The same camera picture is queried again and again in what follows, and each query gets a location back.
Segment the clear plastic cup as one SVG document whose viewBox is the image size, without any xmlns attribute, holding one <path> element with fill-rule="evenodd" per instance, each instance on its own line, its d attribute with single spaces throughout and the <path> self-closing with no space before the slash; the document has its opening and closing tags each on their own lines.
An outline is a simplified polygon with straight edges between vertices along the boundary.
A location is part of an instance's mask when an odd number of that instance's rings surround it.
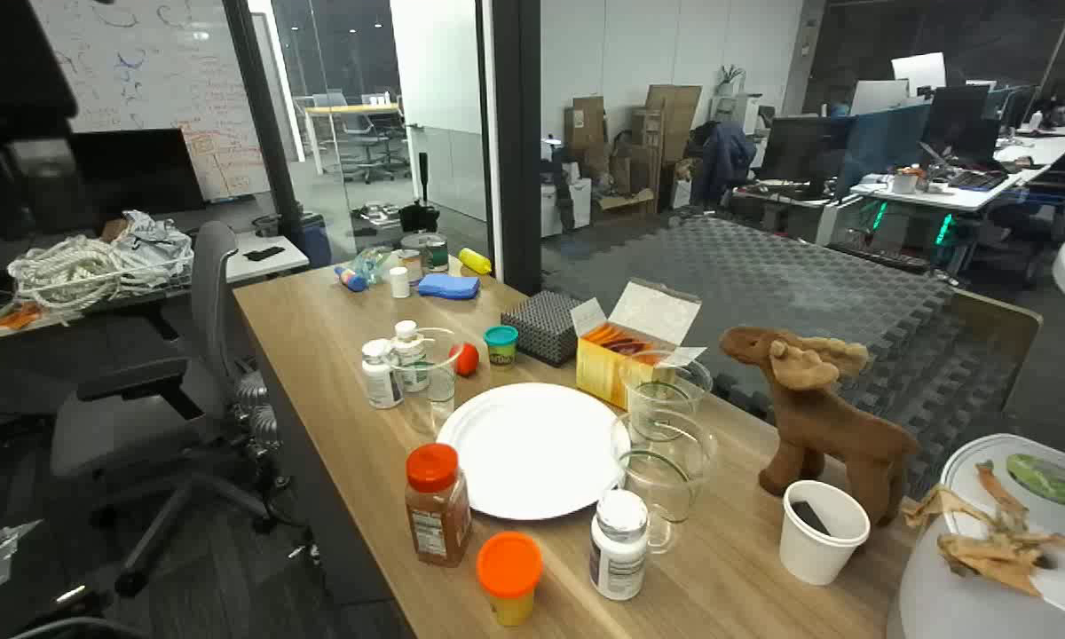
<svg viewBox="0 0 1065 639">
<path fill-rule="evenodd" d="M 642 436 L 660 416 L 684 416 L 699 410 L 703 387 L 679 369 L 656 369 L 649 376 L 630 378 L 630 407 L 624 426 Z"/>
<path fill-rule="evenodd" d="M 684 410 L 631 410 L 624 488 L 645 504 L 649 551 L 669 555 L 718 460 L 713 432 Z"/>
</svg>

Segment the spice jar orange lid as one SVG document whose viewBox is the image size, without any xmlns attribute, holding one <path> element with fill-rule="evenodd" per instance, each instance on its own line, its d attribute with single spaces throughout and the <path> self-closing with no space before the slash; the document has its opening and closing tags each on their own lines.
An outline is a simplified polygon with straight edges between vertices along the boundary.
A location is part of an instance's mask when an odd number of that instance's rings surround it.
<svg viewBox="0 0 1065 639">
<path fill-rule="evenodd" d="M 458 564 L 471 536 L 468 488 L 450 445 L 421 445 L 406 459 L 413 548 L 430 564 Z"/>
</svg>

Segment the white pill bottle blue label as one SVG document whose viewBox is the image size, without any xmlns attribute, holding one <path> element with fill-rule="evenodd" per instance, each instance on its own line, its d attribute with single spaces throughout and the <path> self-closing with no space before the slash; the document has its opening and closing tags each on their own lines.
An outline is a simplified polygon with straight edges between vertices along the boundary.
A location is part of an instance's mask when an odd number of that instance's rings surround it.
<svg viewBox="0 0 1065 639">
<path fill-rule="evenodd" d="M 606 598 L 631 598 L 642 590 L 649 557 L 645 504 L 631 488 L 598 499 L 591 523 L 591 580 Z"/>
</svg>

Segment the white paper plate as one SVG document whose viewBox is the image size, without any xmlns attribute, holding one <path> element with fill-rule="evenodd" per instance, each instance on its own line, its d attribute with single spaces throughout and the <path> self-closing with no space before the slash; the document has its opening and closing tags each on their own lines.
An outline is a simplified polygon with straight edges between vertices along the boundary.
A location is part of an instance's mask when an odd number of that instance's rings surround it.
<svg viewBox="0 0 1065 639">
<path fill-rule="evenodd" d="M 561 382 L 506 382 L 436 428 L 468 479 L 468 509 L 500 523 L 552 523 L 622 483 L 630 428 L 604 400 Z"/>
</svg>

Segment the grey foam block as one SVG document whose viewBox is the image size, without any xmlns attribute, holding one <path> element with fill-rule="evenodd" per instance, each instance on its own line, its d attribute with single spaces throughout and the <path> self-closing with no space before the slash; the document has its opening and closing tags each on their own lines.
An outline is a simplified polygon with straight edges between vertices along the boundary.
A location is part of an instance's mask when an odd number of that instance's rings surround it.
<svg viewBox="0 0 1065 639">
<path fill-rule="evenodd" d="M 520 307 L 506 312 L 520 331 L 520 346 L 552 367 L 576 358 L 572 299 L 561 290 L 537 290 Z"/>
</svg>

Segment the teal lid small tub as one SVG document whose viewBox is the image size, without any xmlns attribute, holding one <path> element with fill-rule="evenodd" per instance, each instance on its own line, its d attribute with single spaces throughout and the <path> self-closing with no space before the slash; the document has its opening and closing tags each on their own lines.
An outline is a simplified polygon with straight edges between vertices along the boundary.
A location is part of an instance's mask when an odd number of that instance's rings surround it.
<svg viewBox="0 0 1065 639">
<path fill-rule="evenodd" d="M 499 322 L 488 331 L 488 355 L 495 367 L 509 367 L 520 352 L 520 331 L 512 322 Z"/>
</svg>

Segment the red orange ball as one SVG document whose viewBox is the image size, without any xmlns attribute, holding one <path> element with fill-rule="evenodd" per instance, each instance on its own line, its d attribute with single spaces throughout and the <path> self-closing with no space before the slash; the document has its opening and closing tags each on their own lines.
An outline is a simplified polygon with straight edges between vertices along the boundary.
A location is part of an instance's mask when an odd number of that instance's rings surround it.
<svg viewBox="0 0 1065 639">
<path fill-rule="evenodd" d="M 462 342 L 462 344 L 455 344 L 455 374 L 458 376 L 476 376 L 479 374 L 479 346 L 476 344 L 468 344 L 468 342 Z"/>
</svg>

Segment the yellow mustard bottle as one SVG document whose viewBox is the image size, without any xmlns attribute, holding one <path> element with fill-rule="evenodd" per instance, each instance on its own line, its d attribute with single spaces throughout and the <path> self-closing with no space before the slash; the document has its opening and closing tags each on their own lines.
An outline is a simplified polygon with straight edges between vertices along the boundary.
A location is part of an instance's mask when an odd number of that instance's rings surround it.
<svg viewBox="0 0 1065 639">
<path fill-rule="evenodd" d="M 492 278 L 495 264 L 492 256 L 476 251 L 476 249 L 458 249 L 462 268 L 476 273 L 476 278 Z"/>
</svg>

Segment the blue sponge cloth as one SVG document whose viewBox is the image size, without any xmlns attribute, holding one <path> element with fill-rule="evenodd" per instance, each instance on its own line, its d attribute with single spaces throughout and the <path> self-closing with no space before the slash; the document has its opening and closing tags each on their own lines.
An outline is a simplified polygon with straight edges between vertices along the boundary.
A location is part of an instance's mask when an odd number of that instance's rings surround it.
<svg viewBox="0 0 1065 639">
<path fill-rule="evenodd" d="M 415 290 L 423 299 L 471 301 L 479 294 L 479 281 L 476 278 L 455 278 L 455 273 L 425 273 Z"/>
</svg>

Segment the yellow tea bag box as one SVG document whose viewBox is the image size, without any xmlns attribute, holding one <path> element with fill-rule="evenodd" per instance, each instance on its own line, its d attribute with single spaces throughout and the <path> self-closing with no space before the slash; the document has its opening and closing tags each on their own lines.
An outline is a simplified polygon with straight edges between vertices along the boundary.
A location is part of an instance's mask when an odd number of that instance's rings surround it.
<svg viewBox="0 0 1065 639">
<path fill-rule="evenodd" d="M 688 344 L 699 307 L 695 294 L 649 281 L 630 281 L 613 307 L 598 299 L 579 301 L 572 307 L 576 387 L 624 407 L 631 382 L 645 382 L 660 369 L 684 369 L 703 355 L 699 344 Z"/>
</svg>

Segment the white pill bottle green label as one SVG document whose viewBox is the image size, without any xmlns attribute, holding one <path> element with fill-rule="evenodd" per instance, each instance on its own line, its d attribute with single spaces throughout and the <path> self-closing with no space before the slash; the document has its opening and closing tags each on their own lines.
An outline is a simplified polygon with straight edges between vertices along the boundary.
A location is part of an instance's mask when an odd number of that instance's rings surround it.
<svg viewBox="0 0 1065 639">
<path fill-rule="evenodd" d="M 421 394 L 425 387 L 425 369 L 423 369 L 425 346 L 423 346 L 421 322 L 415 320 L 398 320 L 392 344 L 396 344 L 403 387 L 409 394 Z"/>
</svg>

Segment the small white jar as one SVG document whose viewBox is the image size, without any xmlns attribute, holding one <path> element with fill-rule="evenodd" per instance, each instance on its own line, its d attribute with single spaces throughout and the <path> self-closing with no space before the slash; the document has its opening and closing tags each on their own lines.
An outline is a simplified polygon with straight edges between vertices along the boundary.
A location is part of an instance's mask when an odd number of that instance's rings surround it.
<svg viewBox="0 0 1065 639">
<path fill-rule="evenodd" d="M 392 299 L 409 299 L 409 268 L 406 266 L 392 266 L 387 285 L 392 285 Z"/>
</svg>

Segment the white pill bottle front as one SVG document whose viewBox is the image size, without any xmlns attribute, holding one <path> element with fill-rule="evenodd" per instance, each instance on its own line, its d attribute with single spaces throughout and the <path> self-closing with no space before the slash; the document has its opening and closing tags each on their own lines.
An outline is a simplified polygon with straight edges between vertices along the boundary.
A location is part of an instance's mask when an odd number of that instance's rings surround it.
<svg viewBox="0 0 1065 639">
<path fill-rule="evenodd" d="M 387 337 L 364 344 L 364 378 L 373 407 L 396 407 L 403 400 L 396 344 Z"/>
</svg>

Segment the white paper cup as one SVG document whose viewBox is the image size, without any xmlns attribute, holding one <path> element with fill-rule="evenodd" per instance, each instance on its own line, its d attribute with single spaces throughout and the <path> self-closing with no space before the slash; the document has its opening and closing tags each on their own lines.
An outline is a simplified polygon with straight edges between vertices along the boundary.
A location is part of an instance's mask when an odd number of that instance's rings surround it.
<svg viewBox="0 0 1065 639">
<path fill-rule="evenodd" d="M 781 496 L 779 557 L 800 583 L 832 587 L 871 531 L 863 504 L 835 483 L 797 479 Z"/>
</svg>

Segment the grey office chair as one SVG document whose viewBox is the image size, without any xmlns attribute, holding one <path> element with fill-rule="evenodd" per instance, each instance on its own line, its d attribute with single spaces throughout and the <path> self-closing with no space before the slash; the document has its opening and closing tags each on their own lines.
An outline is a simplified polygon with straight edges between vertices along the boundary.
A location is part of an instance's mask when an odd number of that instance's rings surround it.
<svg viewBox="0 0 1065 639">
<path fill-rule="evenodd" d="M 190 331 L 163 358 L 83 378 L 58 407 L 51 473 L 100 486 L 88 518 L 109 525 L 124 504 L 159 499 L 115 591 L 138 596 L 199 496 L 248 516 L 274 531 L 274 496 L 288 488 L 268 449 L 276 421 L 264 374 L 231 344 L 228 260 L 237 233 L 225 223 L 195 232 L 190 273 Z"/>
</svg>

